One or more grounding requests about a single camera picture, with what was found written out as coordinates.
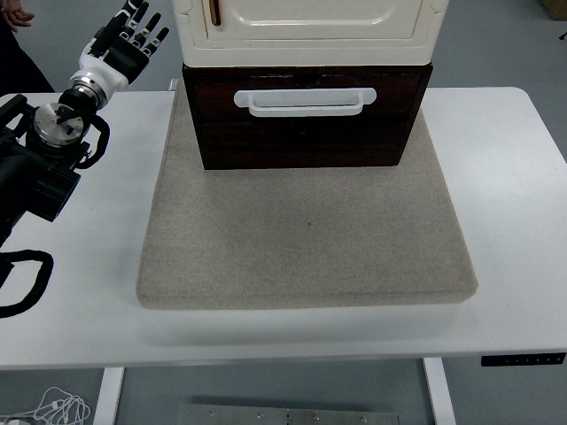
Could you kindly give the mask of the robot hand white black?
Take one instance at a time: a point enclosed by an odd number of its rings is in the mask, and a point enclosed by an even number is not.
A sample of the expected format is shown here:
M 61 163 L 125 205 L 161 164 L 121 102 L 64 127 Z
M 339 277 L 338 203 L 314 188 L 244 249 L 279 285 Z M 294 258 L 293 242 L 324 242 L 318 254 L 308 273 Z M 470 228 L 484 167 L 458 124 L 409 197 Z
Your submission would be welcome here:
M 134 82 L 169 34 L 168 27 L 153 33 L 161 19 L 159 12 L 139 27 L 148 9 L 147 1 L 126 1 L 84 48 L 80 69 L 116 78 L 120 75 L 126 84 Z

